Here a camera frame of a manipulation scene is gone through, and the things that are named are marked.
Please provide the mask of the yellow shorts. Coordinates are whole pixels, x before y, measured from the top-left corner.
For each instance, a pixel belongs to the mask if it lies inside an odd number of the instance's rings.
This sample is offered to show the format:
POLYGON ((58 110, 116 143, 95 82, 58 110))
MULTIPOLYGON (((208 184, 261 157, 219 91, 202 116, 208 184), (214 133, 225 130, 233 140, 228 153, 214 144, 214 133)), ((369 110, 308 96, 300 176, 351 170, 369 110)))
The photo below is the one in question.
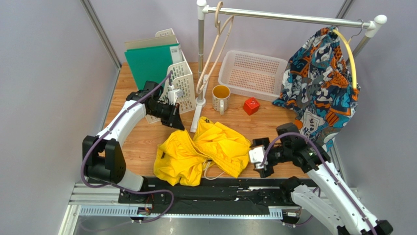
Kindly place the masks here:
POLYGON ((172 186, 198 186, 212 166, 238 178, 249 163, 250 145, 242 134, 201 117, 193 137, 177 130, 158 145, 153 173, 172 186))

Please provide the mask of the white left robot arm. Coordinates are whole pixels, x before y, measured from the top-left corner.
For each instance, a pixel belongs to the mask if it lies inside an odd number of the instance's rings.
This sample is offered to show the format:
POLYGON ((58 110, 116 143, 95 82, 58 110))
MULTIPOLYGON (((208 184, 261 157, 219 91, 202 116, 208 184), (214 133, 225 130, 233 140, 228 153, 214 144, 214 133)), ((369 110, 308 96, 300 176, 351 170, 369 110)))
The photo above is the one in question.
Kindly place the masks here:
POLYGON ((133 173, 126 166, 122 147, 136 124, 146 115, 159 118, 161 124, 184 130, 177 99, 184 92, 168 87, 166 101, 160 101, 162 85, 147 81, 144 88, 130 93, 110 124, 95 136, 86 136, 82 142, 82 180, 86 178, 114 185, 130 191, 140 191, 145 178, 133 173))

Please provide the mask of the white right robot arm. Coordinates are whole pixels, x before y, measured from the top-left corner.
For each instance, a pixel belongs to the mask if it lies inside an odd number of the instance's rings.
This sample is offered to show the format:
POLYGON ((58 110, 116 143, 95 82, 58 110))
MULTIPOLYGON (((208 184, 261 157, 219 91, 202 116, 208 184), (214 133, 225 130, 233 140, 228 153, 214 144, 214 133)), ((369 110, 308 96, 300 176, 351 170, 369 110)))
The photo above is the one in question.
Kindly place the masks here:
POLYGON ((283 181, 280 197, 307 210, 334 235, 390 235, 394 229, 387 220, 378 219, 355 196, 340 176, 327 152, 299 133, 292 123, 277 127, 278 136, 254 139, 250 162, 262 178, 271 176, 274 166, 291 162, 299 167, 325 193, 328 202, 316 195, 299 178, 283 181))

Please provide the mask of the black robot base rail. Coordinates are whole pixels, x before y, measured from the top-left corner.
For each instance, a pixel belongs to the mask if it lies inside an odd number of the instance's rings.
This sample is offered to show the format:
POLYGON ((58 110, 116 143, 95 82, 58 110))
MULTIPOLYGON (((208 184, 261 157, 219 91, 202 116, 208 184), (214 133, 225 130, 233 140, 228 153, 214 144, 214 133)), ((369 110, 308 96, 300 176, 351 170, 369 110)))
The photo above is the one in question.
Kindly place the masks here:
POLYGON ((168 208, 170 214, 179 215, 269 215, 269 209, 295 209, 298 205, 286 199, 279 186, 279 178, 220 178, 214 181, 203 179, 199 186, 175 185, 155 177, 147 179, 144 191, 159 190, 151 195, 119 192, 121 204, 141 204, 152 212, 160 213, 168 208))

